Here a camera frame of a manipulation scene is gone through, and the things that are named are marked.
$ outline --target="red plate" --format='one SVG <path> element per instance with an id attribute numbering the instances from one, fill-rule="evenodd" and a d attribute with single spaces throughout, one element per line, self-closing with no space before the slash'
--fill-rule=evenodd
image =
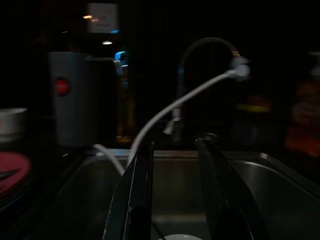
<path id="1" fill-rule="evenodd" d="M 16 174 L 0 180 L 0 197 L 16 187 L 28 175 L 31 169 L 31 163 L 26 156 L 15 152 L 1 151 L 0 172 L 15 169 L 19 169 Z"/>

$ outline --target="bottle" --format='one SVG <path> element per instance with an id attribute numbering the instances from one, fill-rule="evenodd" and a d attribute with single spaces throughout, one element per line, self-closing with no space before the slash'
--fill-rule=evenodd
<path id="1" fill-rule="evenodd" d="M 297 86 L 285 146 L 320 157 L 320 52 L 310 54 L 317 56 L 318 63 L 310 72 L 312 79 Z"/>
<path id="2" fill-rule="evenodd" d="M 118 109 L 117 109 L 117 134 L 119 143 L 130 143 L 135 135 L 135 100 L 129 86 L 128 58 L 125 52 L 116 53 L 115 61 L 120 64 L 118 74 Z"/>

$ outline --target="kitchen sink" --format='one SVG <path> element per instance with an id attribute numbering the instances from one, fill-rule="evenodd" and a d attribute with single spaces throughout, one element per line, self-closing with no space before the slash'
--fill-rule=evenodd
<path id="1" fill-rule="evenodd" d="M 113 149 L 126 164 L 128 150 Z M 320 239 L 320 188 L 271 156 L 225 152 L 252 192 L 272 240 Z M 27 239 L 101 240 L 119 174 L 102 155 L 74 172 Z M 164 235 L 209 240 L 196 151 L 155 151 L 152 220 Z M 160 237 L 151 230 L 151 239 Z"/>

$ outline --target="gray container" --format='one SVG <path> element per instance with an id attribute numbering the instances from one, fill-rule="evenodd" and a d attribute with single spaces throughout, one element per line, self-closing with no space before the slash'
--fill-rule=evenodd
<path id="1" fill-rule="evenodd" d="M 56 138 L 61 146 L 83 147 L 97 141 L 97 80 L 89 57 L 76 52 L 48 55 Z"/>

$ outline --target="white cable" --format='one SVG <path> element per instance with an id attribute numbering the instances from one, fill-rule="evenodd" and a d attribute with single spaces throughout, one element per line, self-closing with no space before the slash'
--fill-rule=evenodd
<path id="1" fill-rule="evenodd" d="M 131 148 L 130 148 L 127 165 L 129 165 L 131 163 L 131 161 L 133 160 L 141 141 L 143 140 L 145 135 L 148 133 L 148 131 L 152 128 L 152 126 L 157 121 L 159 121 L 163 116 L 165 116 L 167 113 L 172 111 L 174 108 L 176 108 L 177 106 L 183 104 L 184 102 L 188 101 L 189 99 L 193 98 L 195 95 L 199 94 L 200 92 L 202 92 L 203 90 L 207 89 L 211 85 L 213 85 L 213 84 L 215 84 L 215 83 L 217 83 L 217 82 L 219 82 L 219 81 L 221 81 L 223 79 L 226 79 L 226 78 L 229 78 L 231 76 L 234 76 L 236 73 L 237 73 L 236 70 L 233 70 L 233 69 L 232 70 L 228 70 L 224 74 L 221 74 L 219 76 L 216 76 L 216 77 L 206 81 L 205 83 L 201 84 L 200 86 L 198 86 L 194 90 L 188 92 L 183 97 L 177 99 L 176 101 L 174 101 L 173 103 L 171 103 L 170 105 L 165 107 L 162 111 L 158 112 L 153 118 L 151 118 L 144 125 L 144 127 L 140 130 L 138 135 L 135 137 L 135 139 L 134 139 L 134 141 L 133 141 L 133 143 L 131 145 Z"/>
<path id="2" fill-rule="evenodd" d="M 93 147 L 100 152 L 102 152 L 104 155 L 106 155 L 110 161 L 115 166 L 116 170 L 119 172 L 119 174 L 122 176 L 125 173 L 124 167 L 121 165 L 119 160 L 114 156 L 114 154 L 106 147 L 102 146 L 101 144 L 95 144 Z"/>

